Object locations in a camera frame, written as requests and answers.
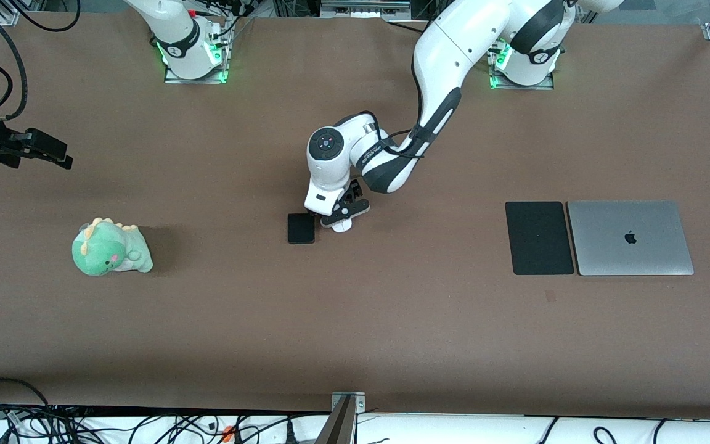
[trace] silver laptop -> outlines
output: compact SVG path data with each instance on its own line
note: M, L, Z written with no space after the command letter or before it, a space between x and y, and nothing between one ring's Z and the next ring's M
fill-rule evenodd
M568 208L580 275L694 273L672 200L578 200Z

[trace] smartphone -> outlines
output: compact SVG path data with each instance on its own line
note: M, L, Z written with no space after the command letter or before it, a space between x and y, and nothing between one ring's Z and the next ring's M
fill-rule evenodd
M573 274L569 231L561 202L506 202L513 272Z
M311 214L287 214L288 242L290 244L313 244L314 227L314 217Z

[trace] brown table surface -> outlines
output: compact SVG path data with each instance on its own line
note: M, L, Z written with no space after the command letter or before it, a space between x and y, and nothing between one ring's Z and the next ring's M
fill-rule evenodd
M218 86L161 83L133 11L11 33L29 76L11 127L76 162L0 166L0 376L57 404L324 409L362 390L382 411L710 416L698 27L575 26L554 92L474 68L406 186L313 245L285 241L308 136L365 109L411 126L415 33L257 19ZM1 39L0 62L16 73ZM513 275L504 202L578 199L678 200L694 276ZM70 244L95 216L144 227L154 272L82 275Z

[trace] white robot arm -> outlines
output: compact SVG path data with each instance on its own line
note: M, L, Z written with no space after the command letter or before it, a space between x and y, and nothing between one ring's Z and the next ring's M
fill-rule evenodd
M202 78L221 64L221 26L191 17L180 0L125 0L147 22L167 67L183 79Z
M622 0L590 0L589 7L612 9ZM322 225L342 232L369 210L350 165L378 193L393 193L436 139L462 98L468 71L498 39L516 56L502 70L518 84L538 84L555 66L560 43L574 23L576 0L456 0L426 26L418 40L412 74L419 96L416 124L402 144L380 129L371 112L316 130L308 141L311 172L305 207L323 216Z

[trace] stuffed dinosaur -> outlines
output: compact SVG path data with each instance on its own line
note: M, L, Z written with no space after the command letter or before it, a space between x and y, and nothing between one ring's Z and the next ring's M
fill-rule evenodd
M134 269L146 273L152 269L150 250L139 228L123 227L100 217L81 227L73 240L73 261L90 276Z

